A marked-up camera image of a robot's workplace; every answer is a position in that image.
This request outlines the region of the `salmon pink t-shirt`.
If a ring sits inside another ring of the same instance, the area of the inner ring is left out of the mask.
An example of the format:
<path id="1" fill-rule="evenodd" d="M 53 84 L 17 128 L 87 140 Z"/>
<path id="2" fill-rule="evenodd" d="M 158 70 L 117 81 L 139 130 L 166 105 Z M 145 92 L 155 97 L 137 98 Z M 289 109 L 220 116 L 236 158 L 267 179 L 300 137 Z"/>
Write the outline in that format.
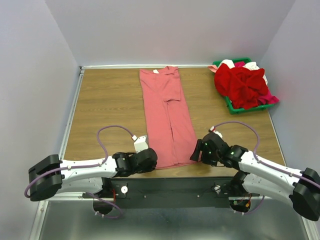
<path id="1" fill-rule="evenodd" d="M 179 69 L 140 69 L 149 146 L 157 154 L 157 169 L 192 165 L 197 143 Z"/>

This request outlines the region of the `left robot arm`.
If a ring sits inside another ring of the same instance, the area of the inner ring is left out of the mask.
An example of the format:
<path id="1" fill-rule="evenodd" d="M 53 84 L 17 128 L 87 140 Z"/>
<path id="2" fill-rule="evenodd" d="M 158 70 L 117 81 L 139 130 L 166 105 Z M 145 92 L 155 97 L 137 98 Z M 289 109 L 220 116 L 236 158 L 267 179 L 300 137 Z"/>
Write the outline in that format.
<path id="1" fill-rule="evenodd" d="M 110 194 L 111 185 L 103 178 L 151 172 L 156 168 L 157 160 L 152 148 L 83 161 L 59 159 L 57 154 L 52 154 L 28 170 L 29 185 L 24 196 L 32 202 L 72 192 L 92 193 L 104 198 Z"/>

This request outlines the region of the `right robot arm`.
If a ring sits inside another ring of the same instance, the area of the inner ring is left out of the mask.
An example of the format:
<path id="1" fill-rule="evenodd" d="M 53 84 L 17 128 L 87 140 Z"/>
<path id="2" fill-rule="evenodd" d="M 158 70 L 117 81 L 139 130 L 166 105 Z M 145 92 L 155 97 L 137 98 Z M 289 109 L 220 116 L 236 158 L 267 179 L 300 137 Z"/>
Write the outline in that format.
<path id="1" fill-rule="evenodd" d="M 320 219 L 320 175 L 279 165 L 239 145 L 229 146 L 219 134 L 211 131 L 198 139 L 190 160 L 212 167 L 221 163 L 237 173 L 229 183 L 230 191 L 241 196 L 258 194 L 293 207 L 302 217 Z"/>

